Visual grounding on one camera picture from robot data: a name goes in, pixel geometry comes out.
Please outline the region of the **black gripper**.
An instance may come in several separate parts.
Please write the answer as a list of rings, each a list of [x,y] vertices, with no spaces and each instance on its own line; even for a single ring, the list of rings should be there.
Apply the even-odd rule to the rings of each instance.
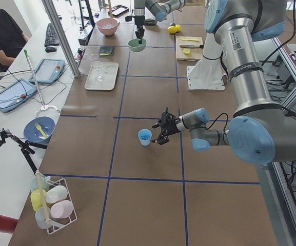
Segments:
[[[144,37],[144,24],[145,24],[145,16],[144,15],[127,15],[125,17],[125,21],[129,22],[134,19],[134,24],[137,27],[135,31],[136,38],[139,39],[139,43],[142,43],[142,39]]]
[[[169,142],[169,135],[180,133],[180,130],[176,126],[176,120],[178,118],[168,112],[168,107],[162,112],[161,121],[156,122],[152,128],[161,128],[161,132],[157,138],[152,139],[152,143],[163,145]]]

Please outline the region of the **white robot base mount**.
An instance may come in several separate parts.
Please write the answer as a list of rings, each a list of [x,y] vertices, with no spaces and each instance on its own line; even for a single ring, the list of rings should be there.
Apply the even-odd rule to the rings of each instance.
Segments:
[[[205,39],[201,60],[187,67],[189,90],[224,90],[221,56],[222,47],[215,41],[214,34]]]

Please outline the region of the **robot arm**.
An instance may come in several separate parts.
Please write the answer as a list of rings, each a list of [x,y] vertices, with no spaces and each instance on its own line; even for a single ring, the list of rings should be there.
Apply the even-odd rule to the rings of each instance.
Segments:
[[[180,11],[185,4],[185,0],[170,0],[161,4],[155,0],[135,0],[134,10],[125,17],[125,21],[129,22],[134,18],[135,35],[141,44],[145,32],[144,26],[153,26],[157,22],[164,21],[169,13]]]
[[[188,130],[196,151],[229,145],[240,159],[256,164],[296,161],[296,117],[285,116],[271,100],[253,43],[280,35],[286,22],[286,1],[211,1],[205,29],[222,47],[223,62],[233,87],[236,112],[227,130],[209,130],[207,111],[182,116],[167,111],[156,123],[159,145]]]

